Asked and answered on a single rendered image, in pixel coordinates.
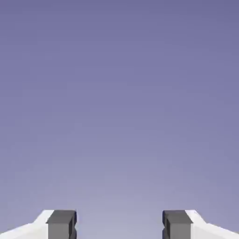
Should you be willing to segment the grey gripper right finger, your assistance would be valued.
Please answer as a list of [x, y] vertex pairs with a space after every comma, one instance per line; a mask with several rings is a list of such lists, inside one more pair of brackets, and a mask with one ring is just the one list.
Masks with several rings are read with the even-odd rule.
[[239, 233], [207, 223], [196, 210], [164, 210], [162, 239], [239, 239]]

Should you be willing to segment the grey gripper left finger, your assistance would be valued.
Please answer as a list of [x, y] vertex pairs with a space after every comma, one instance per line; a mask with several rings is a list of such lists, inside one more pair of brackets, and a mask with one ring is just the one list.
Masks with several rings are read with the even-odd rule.
[[77, 239], [75, 210], [43, 210], [34, 222], [0, 233], [0, 239]]

